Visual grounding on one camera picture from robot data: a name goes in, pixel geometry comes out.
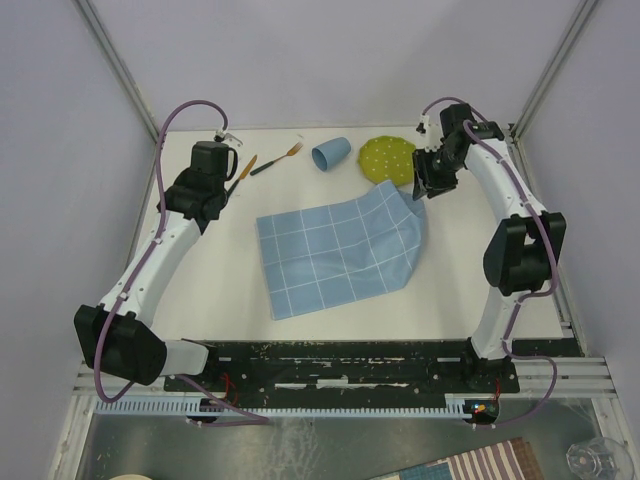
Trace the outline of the blue cup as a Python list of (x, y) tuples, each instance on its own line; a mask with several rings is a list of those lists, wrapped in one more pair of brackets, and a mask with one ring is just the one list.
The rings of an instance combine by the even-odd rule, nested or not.
[(345, 137), (337, 137), (317, 145), (311, 150), (311, 157), (316, 167), (327, 172), (345, 160), (352, 147)]

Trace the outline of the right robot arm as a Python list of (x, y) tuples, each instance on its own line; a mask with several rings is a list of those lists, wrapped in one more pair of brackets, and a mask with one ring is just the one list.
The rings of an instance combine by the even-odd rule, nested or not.
[(553, 295), (558, 287), (558, 260), (566, 219), (549, 211), (530, 191), (508, 151), (497, 123), (469, 103), (443, 97), (442, 136), (436, 149), (412, 155), (413, 197), (429, 199), (453, 191), (461, 170), (479, 182), (497, 226), (483, 255), (490, 286), (480, 323), (467, 341), (458, 368), (467, 389), (481, 391), (495, 370), (513, 358), (512, 333), (524, 303)]

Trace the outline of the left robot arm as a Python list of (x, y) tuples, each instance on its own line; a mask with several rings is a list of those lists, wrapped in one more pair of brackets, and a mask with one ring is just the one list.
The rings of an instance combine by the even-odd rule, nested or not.
[(79, 307), (74, 327), (94, 371), (141, 385), (174, 374), (186, 374), (201, 390), (219, 383), (221, 366), (206, 347), (162, 340), (152, 324), (182, 259), (226, 207), (225, 184), (237, 164), (238, 153), (230, 145), (195, 143), (189, 166), (164, 192), (152, 229), (125, 273), (97, 305)]

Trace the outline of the orange knife green handle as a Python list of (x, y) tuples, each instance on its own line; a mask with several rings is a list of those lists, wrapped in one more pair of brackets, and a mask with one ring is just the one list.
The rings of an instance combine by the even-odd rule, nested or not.
[(238, 187), (239, 183), (249, 175), (250, 171), (254, 167), (254, 165), (257, 162), (257, 160), (258, 160), (258, 155), (256, 154), (256, 155), (254, 155), (252, 157), (252, 159), (249, 161), (249, 163), (245, 166), (243, 171), (240, 173), (239, 177), (231, 185), (230, 189), (227, 192), (228, 193), (228, 198), (231, 197), (231, 195), (233, 194), (234, 190)]

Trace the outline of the green dotted plate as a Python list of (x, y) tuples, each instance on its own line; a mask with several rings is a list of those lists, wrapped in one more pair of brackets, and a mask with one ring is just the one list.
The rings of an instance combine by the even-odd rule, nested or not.
[(396, 187), (413, 182), (413, 152), (410, 141), (397, 136), (368, 140), (358, 152), (357, 163), (364, 177), (374, 184), (390, 180)]

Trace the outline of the blue checked cloth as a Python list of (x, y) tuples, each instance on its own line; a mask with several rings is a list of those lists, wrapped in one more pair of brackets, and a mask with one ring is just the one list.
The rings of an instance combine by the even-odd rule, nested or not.
[(256, 230), (271, 315), (283, 320), (403, 289), (426, 208), (385, 181), (346, 202), (259, 217)]

